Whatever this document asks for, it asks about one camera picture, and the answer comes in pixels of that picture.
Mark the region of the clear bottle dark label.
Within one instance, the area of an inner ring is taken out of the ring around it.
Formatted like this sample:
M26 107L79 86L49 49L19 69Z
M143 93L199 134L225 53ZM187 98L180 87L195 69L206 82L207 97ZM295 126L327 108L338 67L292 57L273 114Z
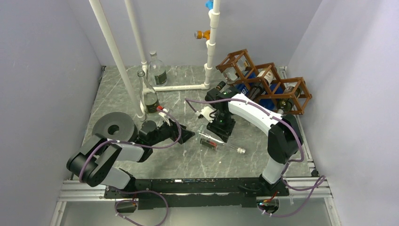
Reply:
M205 133L204 131L198 131L196 140L199 141L199 144L209 148L211 150L214 151L233 151L233 152L237 152L239 154L245 154L246 153L246 149L233 145L229 142L224 142L218 138L216 138L216 136L212 136L211 134Z

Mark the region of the dark bottle silver cap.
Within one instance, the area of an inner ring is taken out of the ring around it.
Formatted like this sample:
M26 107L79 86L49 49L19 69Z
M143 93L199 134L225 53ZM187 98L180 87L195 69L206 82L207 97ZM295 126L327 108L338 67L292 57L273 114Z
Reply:
M294 89L294 86L289 86L283 91L283 94L290 93L293 91L293 89ZM294 104L293 104L292 99L282 98L277 102L277 113L279 113L279 114L288 113L289 111L291 111L293 106L294 106Z

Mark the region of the clear bottle red green label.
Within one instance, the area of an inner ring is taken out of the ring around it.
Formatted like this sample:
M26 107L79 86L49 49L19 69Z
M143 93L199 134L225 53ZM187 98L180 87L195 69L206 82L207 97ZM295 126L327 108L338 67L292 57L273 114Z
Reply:
M148 77L153 86L165 86L167 83L167 73L164 63L158 59L156 51L150 52L151 61L148 68Z

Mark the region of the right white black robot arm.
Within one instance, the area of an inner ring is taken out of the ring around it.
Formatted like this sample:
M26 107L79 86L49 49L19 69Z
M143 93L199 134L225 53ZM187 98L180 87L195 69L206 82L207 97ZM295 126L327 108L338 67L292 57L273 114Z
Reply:
M222 85L211 89L205 96L215 113L204 113L209 123L207 130L226 143L235 126L237 115L259 128L268 138L267 152L270 156L260 175L259 189L271 195L288 167L292 156L303 152L303 138L295 116L267 110L250 100L234 87L222 91Z

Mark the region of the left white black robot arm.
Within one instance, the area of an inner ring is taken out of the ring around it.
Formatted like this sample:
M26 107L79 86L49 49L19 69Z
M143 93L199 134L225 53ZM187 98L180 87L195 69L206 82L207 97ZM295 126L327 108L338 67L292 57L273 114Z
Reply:
M161 126L154 121L145 121L132 142L107 139L101 134L93 135L72 157L66 168L79 177L79 181L91 187L105 185L116 188L124 198L134 194L135 177L126 170L117 169L116 161L144 162L155 146L167 139L184 144L195 136L195 132L184 125L169 120Z

